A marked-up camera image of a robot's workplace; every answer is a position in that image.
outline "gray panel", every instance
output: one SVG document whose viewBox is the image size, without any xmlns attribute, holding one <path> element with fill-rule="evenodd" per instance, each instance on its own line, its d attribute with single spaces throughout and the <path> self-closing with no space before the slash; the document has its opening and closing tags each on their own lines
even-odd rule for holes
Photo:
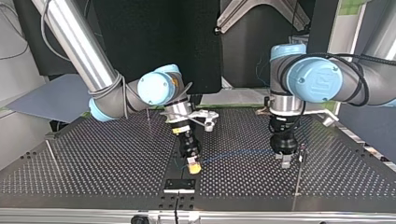
<svg viewBox="0 0 396 224">
<path fill-rule="evenodd" d="M 79 75 L 63 75 L 23 95 L 7 108 L 23 114 L 71 123 L 87 112 L 91 96 Z"/>
</svg>

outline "metal frame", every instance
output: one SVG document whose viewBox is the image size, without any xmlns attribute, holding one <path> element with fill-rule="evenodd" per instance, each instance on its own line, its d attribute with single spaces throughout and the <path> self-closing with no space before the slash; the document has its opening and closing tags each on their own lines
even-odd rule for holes
<svg viewBox="0 0 396 224">
<path fill-rule="evenodd" d="M 75 210 L 75 209 L 0 209 L 0 223 L 130 223 L 133 216 L 148 217 L 149 223 L 173 223 L 175 214 L 162 211 Z M 181 223 L 307 223 L 307 222 L 396 222 L 396 215 L 362 213 L 240 213 L 177 212 Z"/>
<path fill-rule="evenodd" d="M 218 18 L 216 33 L 225 34 L 237 21 L 239 21 L 252 8 L 259 5 L 274 7 L 290 23 L 293 21 L 294 6 L 297 0 L 233 0 Z M 300 5 L 295 13 L 294 27 L 301 31 L 310 22 Z"/>
</svg>

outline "metal bracket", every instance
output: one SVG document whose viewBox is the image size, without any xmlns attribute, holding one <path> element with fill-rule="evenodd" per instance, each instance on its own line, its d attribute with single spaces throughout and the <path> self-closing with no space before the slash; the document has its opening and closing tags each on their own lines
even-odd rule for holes
<svg viewBox="0 0 396 224">
<path fill-rule="evenodd" d="M 215 34 L 225 34 L 237 21 L 239 21 L 252 8 L 258 5 L 274 7 L 290 23 L 293 20 L 294 7 L 297 0 L 233 0 L 218 18 Z M 294 18 L 294 27 L 301 31 L 310 22 L 300 5 Z"/>
<path fill-rule="evenodd" d="M 205 119 L 205 132 L 212 132 L 215 126 L 215 119 L 219 114 L 214 111 L 198 110 L 189 114 L 190 118 L 204 118 Z"/>
</svg>

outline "green object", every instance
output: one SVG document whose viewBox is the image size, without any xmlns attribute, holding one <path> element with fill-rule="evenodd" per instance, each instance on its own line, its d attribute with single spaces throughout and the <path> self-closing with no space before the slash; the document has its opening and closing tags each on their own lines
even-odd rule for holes
<svg viewBox="0 0 396 224">
<path fill-rule="evenodd" d="M 358 15 L 361 5 L 366 2 L 367 0 L 342 0 L 338 15 Z"/>
<path fill-rule="evenodd" d="M 328 110 L 330 110 L 330 111 L 334 111 L 334 108 L 335 108 L 335 101 L 328 101 L 328 102 L 326 102 L 326 103 L 323 103 L 322 104 L 323 105 L 323 107 L 325 107 L 326 109 L 328 109 Z"/>
</svg>

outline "white wall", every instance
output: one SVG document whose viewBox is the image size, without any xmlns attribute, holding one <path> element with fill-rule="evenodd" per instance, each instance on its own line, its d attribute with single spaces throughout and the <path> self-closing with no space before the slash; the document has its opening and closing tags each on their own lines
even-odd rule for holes
<svg viewBox="0 0 396 224">
<path fill-rule="evenodd" d="M 12 6 L 11 0 L 1 2 Z M 20 30 L 15 16 L 6 9 L 3 11 Z M 0 59 L 23 52 L 26 44 L 0 12 Z M 30 50 L 19 57 L 0 60 L 0 108 L 43 84 L 44 78 L 38 74 Z M 48 122 L 47 119 L 0 109 L 0 170 L 38 146 L 50 131 Z"/>
</svg>

